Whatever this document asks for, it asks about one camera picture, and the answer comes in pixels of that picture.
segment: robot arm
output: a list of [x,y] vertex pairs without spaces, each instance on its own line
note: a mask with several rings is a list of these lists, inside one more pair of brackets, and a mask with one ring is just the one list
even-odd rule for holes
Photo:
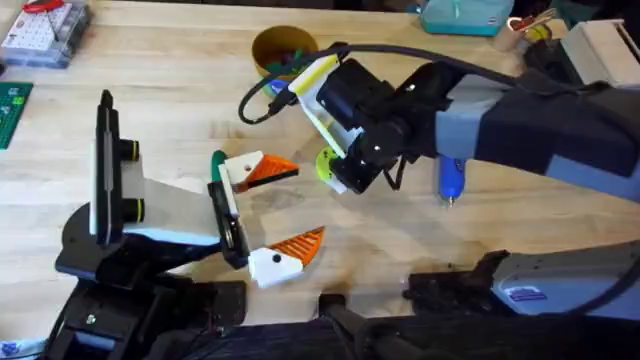
[[535,71],[515,85],[495,80],[435,62],[394,89],[356,60],[333,55],[288,90],[338,155],[333,175],[356,193],[381,172],[390,180],[398,161],[401,169],[441,154],[640,202],[640,94],[603,83],[570,88]]

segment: green object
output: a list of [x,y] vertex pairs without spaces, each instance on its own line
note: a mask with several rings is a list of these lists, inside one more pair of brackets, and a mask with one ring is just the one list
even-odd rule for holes
[[329,161],[337,157],[338,154],[336,154],[331,146],[327,146],[320,151],[316,157],[316,174],[318,174],[320,180],[327,183],[333,178],[333,173],[329,167]]
[[281,67],[282,67],[282,65],[280,65],[279,62],[274,61],[272,63],[269,63],[269,65],[267,65],[266,69],[267,69],[268,72],[274,73],[274,72],[280,71]]
[[227,154],[222,150],[216,150],[216,152],[211,155],[211,182],[222,181],[218,166],[223,164],[225,160],[227,160]]
[[9,147],[33,84],[0,83],[0,149]]

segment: label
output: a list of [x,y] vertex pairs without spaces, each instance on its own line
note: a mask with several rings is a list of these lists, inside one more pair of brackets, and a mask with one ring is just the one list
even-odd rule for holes
[[540,289],[535,286],[515,286],[512,288],[504,289],[504,292],[514,302],[547,300],[547,295],[545,295],[542,291],[540,291]]

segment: blue container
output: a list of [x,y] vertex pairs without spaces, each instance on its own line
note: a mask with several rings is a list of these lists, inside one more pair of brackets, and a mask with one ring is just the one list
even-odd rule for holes
[[430,0],[420,22],[431,34],[494,36],[505,24],[514,0]]

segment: blue object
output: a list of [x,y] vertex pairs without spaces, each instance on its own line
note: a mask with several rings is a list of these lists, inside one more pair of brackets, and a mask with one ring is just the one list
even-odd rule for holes
[[432,34],[494,36],[504,25],[514,0],[430,0],[420,14]]
[[465,160],[440,155],[438,161],[438,191],[440,197],[452,206],[464,190]]

